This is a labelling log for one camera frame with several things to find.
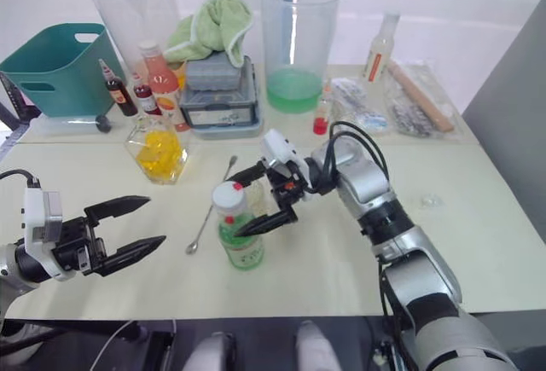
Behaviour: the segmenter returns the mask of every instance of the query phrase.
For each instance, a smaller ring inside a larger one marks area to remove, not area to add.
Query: plastic bag
[[[351,122],[372,135],[385,134],[389,131],[386,116],[369,105],[360,80],[333,78],[331,85],[334,97],[333,121]]]
[[[408,96],[391,72],[385,71],[386,105],[397,131],[423,138],[457,139],[460,137],[462,133],[456,122],[456,110],[430,67],[424,63],[410,63],[400,65],[400,69],[448,119],[453,125],[453,130],[447,132],[439,130],[421,107]]]

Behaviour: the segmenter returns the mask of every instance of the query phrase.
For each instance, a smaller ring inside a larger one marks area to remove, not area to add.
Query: wooden stick
[[[408,95],[408,97],[417,104],[423,112],[430,118],[436,128],[442,132],[450,132],[454,130],[453,124],[436,108],[436,106],[430,101],[425,93],[402,71],[402,68],[394,62],[389,61],[386,64],[389,72],[394,79],[402,85],[402,88]]]

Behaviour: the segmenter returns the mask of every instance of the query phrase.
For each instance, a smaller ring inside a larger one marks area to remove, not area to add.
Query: teal plastic basket
[[[101,115],[113,100],[99,58],[124,78],[102,24],[66,23],[42,30],[4,60],[0,71],[49,117]]]

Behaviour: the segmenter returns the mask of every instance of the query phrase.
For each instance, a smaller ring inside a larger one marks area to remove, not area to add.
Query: red liquid bottle
[[[126,117],[137,115],[138,108],[123,85],[121,78],[116,77],[116,74],[106,65],[103,59],[99,59],[99,63],[102,68],[102,76],[106,80],[106,88],[110,92],[112,99],[118,104],[121,112]]]
[[[332,90],[330,80],[322,89],[322,96],[318,100],[315,119],[313,120],[313,132],[317,135],[324,135],[328,131],[330,113],[332,111]]]
[[[161,110],[157,107],[152,90],[142,82],[142,78],[136,72],[133,73],[133,84],[133,91],[135,91],[142,110],[150,115],[161,115]]]
[[[177,132],[188,130],[189,125],[186,124],[178,106],[180,91],[177,76],[167,66],[159,45],[149,40],[140,42],[138,47],[148,68],[148,85],[154,93],[161,113],[172,122]]]

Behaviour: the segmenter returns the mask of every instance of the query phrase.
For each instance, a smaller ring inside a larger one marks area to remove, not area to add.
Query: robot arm
[[[13,174],[4,172],[0,178]],[[108,256],[103,240],[95,237],[94,228],[101,219],[131,213],[148,201],[144,196],[124,196],[86,207],[85,217],[63,222],[59,193],[45,192],[37,179],[28,178],[21,209],[24,237],[0,246],[0,329],[11,303],[41,282],[50,278],[66,281],[76,271],[110,275],[159,247],[165,236],[135,241]]]
[[[385,267],[381,288],[394,315],[402,319],[401,327],[409,330],[406,334],[414,340],[408,346],[415,346],[414,357],[420,370],[515,369],[489,330],[461,308],[461,288],[455,275],[423,230],[405,213],[388,181],[386,168],[368,158],[365,146],[353,138],[355,134],[336,135],[340,136],[335,150],[331,137],[310,158],[298,162],[289,159],[286,163],[275,157],[275,151],[285,147],[279,152],[286,154],[288,140],[280,139],[277,131],[265,135],[268,143],[264,148],[273,149],[266,160],[262,159],[262,175],[267,175],[270,182],[274,178],[271,192],[281,211],[286,210],[287,199],[291,206],[309,193],[327,194],[337,189],[363,235],[369,237],[373,254]],[[328,165],[328,158],[333,158],[334,168]],[[299,173],[297,168],[302,162],[307,172]],[[241,228],[239,235],[258,235],[279,227],[275,216],[258,217]],[[294,213],[285,223],[295,221]]]

